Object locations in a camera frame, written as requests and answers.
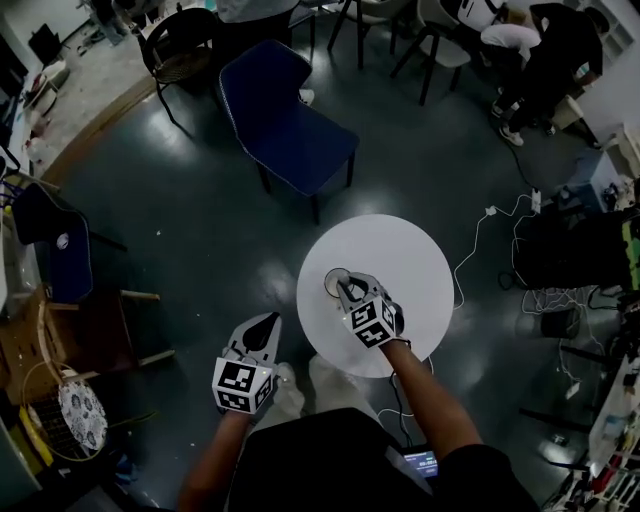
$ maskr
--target black shirt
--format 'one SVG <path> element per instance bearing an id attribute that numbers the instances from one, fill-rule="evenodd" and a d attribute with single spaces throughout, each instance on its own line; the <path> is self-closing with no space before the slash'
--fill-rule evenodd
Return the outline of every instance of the black shirt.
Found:
<path id="1" fill-rule="evenodd" d="M 396 441 L 356 409 L 260 430 L 245 445 L 229 510 L 539 510 L 493 448 L 466 446 L 439 461 L 432 495 L 391 464 L 390 448 Z"/>
<path id="2" fill-rule="evenodd" d="M 546 62 L 557 71 L 576 71 L 589 63 L 590 71 L 602 75 L 602 43 L 591 18 L 562 4 L 538 4 L 531 12 L 549 20 L 542 42 L 531 51 L 539 64 Z"/>

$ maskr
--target desk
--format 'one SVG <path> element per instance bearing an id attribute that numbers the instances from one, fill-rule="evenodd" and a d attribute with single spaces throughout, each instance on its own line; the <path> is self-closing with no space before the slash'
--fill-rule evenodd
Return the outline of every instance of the desk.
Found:
<path id="1" fill-rule="evenodd" d="M 611 438 L 604 435 L 607 418 L 609 416 L 628 418 L 640 406 L 640 378 L 636 379 L 635 395 L 624 391 L 622 381 L 630 371 L 629 358 L 625 356 L 607 399 L 589 432 L 589 462 L 593 476 L 597 477 L 602 472 L 618 447 L 618 437 Z"/>
<path id="2" fill-rule="evenodd" d="M 392 373 L 378 348 L 366 349 L 342 323 L 338 299 L 324 288 L 341 267 L 376 277 L 404 310 L 413 352 L 425 360 L 438 346 L 453 313 L 453 280 L 433 239 L 406 220 L 389 215 L 354 217 L 330 229 L 312 247 L 298 279 L 297 303 L 309 342 L 331 364 L 361 377 Z"/>

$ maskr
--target navy chair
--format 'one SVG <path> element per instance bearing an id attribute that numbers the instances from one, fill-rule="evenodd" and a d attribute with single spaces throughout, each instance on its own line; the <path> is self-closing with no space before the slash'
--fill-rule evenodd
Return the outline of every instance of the navy chair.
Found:
<path id="1" fill-rule="evenodd" d="M 309 62 L 269 40 L 227 64 L 220 89 L 236 137 L 256 161 L 267 193 L 270 172 L 311 199 L 319 224 L 317 194 L 347 160 L 351 186 L 359 140 L 298 99 L 310 74 Z"/>
<path id="2" fill-rule="evenodd" d="M 37 183 L 14 200 L 13 220 L 22 245 L 49 246 L 49 274 L 53 302 L 80 302 L 93 290 L 89 237 L 116 249 L 122 244 L 89 231 L 84 216 Z"/>

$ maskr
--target shoe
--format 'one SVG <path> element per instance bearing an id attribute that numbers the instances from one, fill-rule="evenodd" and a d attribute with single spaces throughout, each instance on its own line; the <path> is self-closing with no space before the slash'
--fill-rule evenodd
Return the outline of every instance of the shoe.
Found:
<path id="1" fill-rule="evenodd" d="M 513 144 L 514 146 L 520 147 L 524 144 L 524 140 L 522 140 L 520 132 L 512 132 L 511 130 L 509 130 L 508 124 L 503 124 L 500 127 L 500 135 L 502 135 L 504 139 L 511 142 L 511 144 Z"/>
<path id="2" fill-rule="evenodd" d="M 493 104 L 491 105 L 491 115 L 493 117 L 497 117 L 498 119 L 500 119 L 503 115 L 504 115 L 504 110 L 502 110 L 498 105 L 496 105 L 497 102 L 493 102 Z"/>
<path id="3" fill-rule="evenodd" d="M 300 101 L 307 107 L 311 106 L 314 98 L 316 97 L 316 93 L 313 92 L 313 89 L 300 89 L 300 91 L 298 91 L 298 94 L 300 95 Z"/>

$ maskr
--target wall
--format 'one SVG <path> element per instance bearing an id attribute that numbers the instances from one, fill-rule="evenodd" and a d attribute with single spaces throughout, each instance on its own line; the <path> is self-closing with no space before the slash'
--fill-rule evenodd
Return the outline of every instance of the wall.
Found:
<path id="1" fill-rule="evenodd" d="M 0 3 L 6 23 L 26 48 L 32 33 L 45 23 L 64 41 L 89 19 L 84 7 L 76 9 L 78 0 L 0 0 Z"/>
<path id="2" fill-rule="evenodd" d="M 31 48 L 22 44 L 18 40 L 2 13 L 0 13 L 0 35 L 13 50 L 13 53 L 16 54 L 16 57 L 20 59 L 20 62 L 22 62 L 24 67 L 27 68 L 29 74 L 32 74 L 32 71 L 37 69 L 39 70 L 41 68 L 41 64 L 35 54 L 31 51 Z"/>
<path id="3" fill-rule="evenodd" d="M 578 103 L 596 137 L 607 140 L 623 122 L 640 126 L 640 14 L 628 0 L 603 0 L 635 39 Z"/>

